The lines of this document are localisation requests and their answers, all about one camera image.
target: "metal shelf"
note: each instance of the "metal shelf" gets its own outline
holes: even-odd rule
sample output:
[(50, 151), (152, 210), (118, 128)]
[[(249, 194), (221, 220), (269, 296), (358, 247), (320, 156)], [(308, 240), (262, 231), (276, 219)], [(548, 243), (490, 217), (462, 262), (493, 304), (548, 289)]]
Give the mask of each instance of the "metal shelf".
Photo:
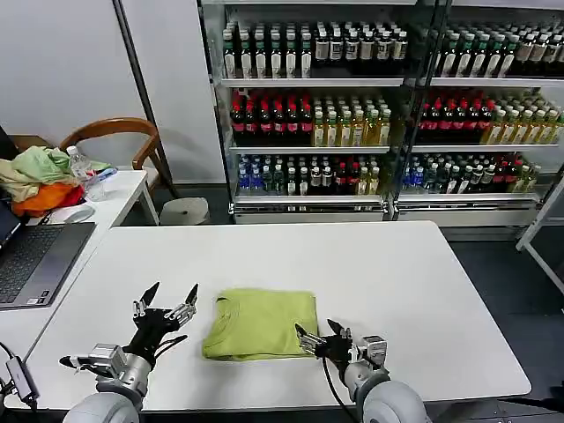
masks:
[(564, 88), (564, 79), (542, 78), (433, 78), (431, 86)]
[(382, 196), (236, 196), (235, 205), (382, 204)]
[(403, 78), (280, 78), (280, 79), (221, 79), (223, 86), (232, 88), (269, 87), (346, 87), (346, 86), (401, 86)]
[(230, 147), (236, 154), (382, 154), (390, 147)]
[(452, 0), (453, 6), (507, 7), (511, 9), (547, 9), (564, 11), (562, 0)]
[(539, 203), (534, 192), (519, 194), (400, 194), (398, 204), (514, 204)]
[(558, 148), (558, 144), (415, 145), (412, 152), (529, 152)]
[(415, 5), (417, 0), (202, 0), (202, 4), (379, 4)]

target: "laptop keyboard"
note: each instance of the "laptop keyboard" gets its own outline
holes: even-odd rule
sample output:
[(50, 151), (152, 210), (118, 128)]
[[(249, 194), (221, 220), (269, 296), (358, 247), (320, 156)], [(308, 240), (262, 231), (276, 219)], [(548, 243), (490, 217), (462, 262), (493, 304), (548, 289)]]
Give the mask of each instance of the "laptop keyboard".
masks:
[(28, 226), (0, 255), (0, 304), (12, 303), (63, 226)]

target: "white stool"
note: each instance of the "white stool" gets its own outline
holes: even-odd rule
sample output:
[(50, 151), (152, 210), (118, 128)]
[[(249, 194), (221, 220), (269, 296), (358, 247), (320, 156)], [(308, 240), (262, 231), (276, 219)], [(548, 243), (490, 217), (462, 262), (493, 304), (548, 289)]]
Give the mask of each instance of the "white stool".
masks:
[(204, 225), (210, 220), (208, 202), (205, 198), (178, 198), (162, 208), (162, 226)]

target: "green t-shirt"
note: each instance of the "green t-shirt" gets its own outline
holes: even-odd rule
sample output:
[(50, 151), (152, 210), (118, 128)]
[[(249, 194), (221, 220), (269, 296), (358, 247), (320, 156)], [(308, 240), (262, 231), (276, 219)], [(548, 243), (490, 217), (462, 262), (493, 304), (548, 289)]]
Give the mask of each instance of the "green t-shirt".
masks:
[(315, 297), (307, 292), (228, 289), (217, 299), (218, 315), (204, 341), (204, 357), (261, 360), (301, 357), (294, 325), (317, 334)]

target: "white desk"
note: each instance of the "white desk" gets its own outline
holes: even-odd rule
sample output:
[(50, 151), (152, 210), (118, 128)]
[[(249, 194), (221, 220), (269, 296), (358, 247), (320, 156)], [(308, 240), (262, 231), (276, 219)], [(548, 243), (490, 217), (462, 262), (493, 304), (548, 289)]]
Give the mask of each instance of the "white desk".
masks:
[[(120, 171), (103, 182), (108, 196), (104, 201), (90, 203), (95, 213), (87, 220), (96, 223), (96, 227), (50, 307), (0, 311), (0, 340), (22, 359), (31, 351), (35, 341), (61, 305), (65, 294), (71, 289), (108, 229), (120, 225), (131, 206), (143, 195), (144, 190), (146, 191), (146, 179), (145, 170), (131, 170)], [(63, 215), (66, 213), (62, 211), (53, 213), (49, 223), (62, 223), (59, 217)], [(8, 376), (4, 364), (0, 366), (0, 376), (5, 380)]]
[(94, 375), (75, 375), (59, 359), (89, 353), (96, 343), (127, 345), (135, 332), (130, 304), (155, 281), (155, 307), (172, 307), (196, 282), (200, 287), (197, 314), (181, 329), (188, 340), (160, 357), (149, 376), (146, 411), (336, 405), (319, 360), (202, 357), (214, 300), (233, 286), (312, 291), (322, 334), (331, 318), (358, 337), (382, 335), (391, 377), (425, 401), (531, 389), (432, 222), (119, 227), (109, 231), (33, 349), (28, 366), (39, 408), (69, 409), (94, 393)]

